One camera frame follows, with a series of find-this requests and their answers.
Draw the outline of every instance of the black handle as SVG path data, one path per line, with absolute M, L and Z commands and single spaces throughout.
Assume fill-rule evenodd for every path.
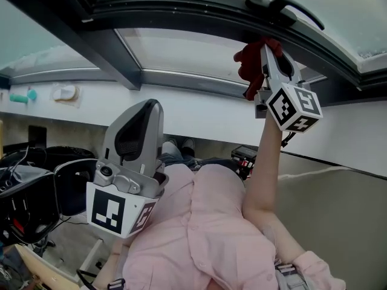
M 307 8 L 303 7 L 302 5 L 298 4 L 294 0 L 272 0 L 272 2 L 269 3 L 268 7 L 273 12 L 281 12 L 283 8 L 285 8 L 287 5 L 296 8 L 306 16 L 308 16 L 321 30 L 325 29 L 324 24 L 314 15 L 311 11 L 309 11 Z

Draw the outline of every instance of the window frame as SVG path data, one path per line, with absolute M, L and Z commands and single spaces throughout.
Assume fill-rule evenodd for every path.
M 262 13 L 249 9 L 246 0 L 8 1 L 107 73 L 104 76 L 98 74 L 100 70 L 90 70 L 89 74 L 95 74 L 95 80 L 106 77 L 107 80 L 122 83 L 128 89 L 139 90 L 141 84 L 168 85 L 242 97 L 239 91 L 244 91 L 244 88 L 240 87 L 240 83 L 142 69 L 116 30 L 164 28 L 212 34 L 245 43 L 254 42 L 261 36 L 273 36 L 294 60 L 324 76 L 311 82 L 311 89 L 318 92 L 319 97 L 325 96 L 322 97 L 323 106 L 387 99 L 387 68 L 361 74 L 349 57 L 316 30 L 301 21 L 289 27 L 273 25 L 267 16 L 262 17 Z M 79 71 L 76 74 L 68 69 L 56 74 L 62 74 L 67 80 L 86 80 L 88 75 L 81 75 Z M 28 80 L 28 75 L 24 76 L 24 80 Z M 182 80 L 189 82 L 189 85 L 182 85 Z M 203 88 L 199 80 L 205 80 L 213 88 Z M 9 79 L 9 83 L 23 83 L 23 80 Z

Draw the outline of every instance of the red glove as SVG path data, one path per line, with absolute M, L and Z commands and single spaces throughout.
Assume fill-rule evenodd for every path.
M 261 48 L 267 44 L 276 57 L 282 57 L 282 46 L 278 41 L 270 37 L 262 37 L 255 43 L 247 44 L 243 50 L 234 55 L 235 62 L 241 62 L 238 74 L 243 80 L 250 82 L 249 87 L 243 94 L 248 101 L 254 100 L 256 92 L 261 89 L 264 83 L 264 75 L 261 66 Z

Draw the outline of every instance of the metal beam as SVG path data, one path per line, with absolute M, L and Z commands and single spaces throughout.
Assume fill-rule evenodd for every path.
M 387 85 L 387 68 L 362 74 L 360 87 L 362 89 L 380 88 Z
M 196 91 L 212 92 L 229 97 L 244 98 L 247 85 L 229 80 L 216 79 L 182 72 L 144 69 L 141 72 L 143 84 L 184 88 Z
M 326 77 L 312 80 L 310 88 L 322 107 L 387 100 L 387 87 L 361 91 L 348 82 L 334 82 Z
M 109 74 L 95 67 L 41 71 L 10 78 L 11 85 L 61 81 L 115 82 Z
M 139 90 L 140 68 L 113 29 L 88 31 L 77 0 L 9 0 L 38 24 L 128 89 Z
M 311 68 L 300 69 L 301 78 L 305 81 L 310 81 L 321 77 L 321 74 Z
M 42 56 L 37 56 L 36 59 L 39 60 L 47 53 L 51 53 L 51 51 L 45 51 Z M 18 68 L 15 66 L 6 66 L 4 69 L 0 70 L 0 74 L 12 78 L 17 76 L 29 75 L 32 73 L 40 73 L 44 71 L 55 71 L 65 69 L 99 69 L 83 57 L 74 58 L 73 56 L 70 56 L 69 58 L 67 58 L 65 54 L 63 58 L 64 59 L 60 59 L 60 61 L 46 61 L 45 63 L 38 63 L 35 65 L 26 65 L 26 63 L 24 63 L 22 68 Z

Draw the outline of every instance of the black cable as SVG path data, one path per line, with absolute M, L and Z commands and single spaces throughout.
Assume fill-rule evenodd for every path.
M 1 173 L 1 175 L 0 175 L 0 181 L 1 181 L 1 179 L 2 179 L 2 177 L 4 176 L 4 174 L 5 173 L 8 173 L 8 171 L 9 171 L 9 169 L 11 168 L 11 167 L 13 167 L 13 165 L 15 164 L 15 162 L 13 162 L 13 163 L 11 163 L 2 173 Z
M 44 154 L 45 154 L 45 157 L 44 157 L 44 162 L 43 162 L 43 165 L 39 166 L 41 168 L 43 168 L 47 162 L 47 151 L 46 151 L 46 148 L 41 148 L 41 147 L 30 147 L 30 150 L 31 149 L 41 149 L 44 151 Z M 25 149 L 17 149 L 17 150 L 14 150 L 12 152 L 9 152 L 9 153 L 6 153 L 4 154 L 4 156 L 1 158 L 1 160 L 5 159 L 5 158 L 8 158 L 10 155 L 13 155 L 14 153 L 18 153 L 18 152 L 23 152 Z
M 67 220 L 65 220 L 64 222 L 67 222 L 68 224 L 73 224 L 73 225 L 88 225 L 87 223 L 84 223 L 84 222 L 71 222 L 71 221 L 68 221 L 71 217 L 69 217 Z
M 282 142 L 281 142 L 281 146 L 282 147 L 285 147 L 288 142 L 295 136 L 296 134 L 294 132 L 290 132 L 289 135 L 287 137 L 285 137 Z
M 67 220 L 62 220 L 62 222 L 59 223 L 59 224 L 57 224 L 57 225 L 51 230 L 51 232 L 54 231 L 57 227 L 59 227 L 61 224 L 64 224 L 65 222 L 67 222 L 68 220 L 70 220 L 70 218 L 71 218 L 71 217 L 69 217 Z
M 29 150 L 29 148 L 30 148 L 30 147 L 27 146 L 27 149 L 25 150 L 25 155 L 23 156 L 23 158 L 21 158 L 21 159 L 13 166 L 13 168 L 12 168 L 12 170 L 11 170 L 11 175 L 10 175 L 11 178 L 12 178 L 12 176 L 13 176 L 13 174 L 14 174 L 16 168 L 18 167 L 18 165 L 26 159 L 26 157 L 27 157 L 27 155 L 28 155 L 28 150 Z

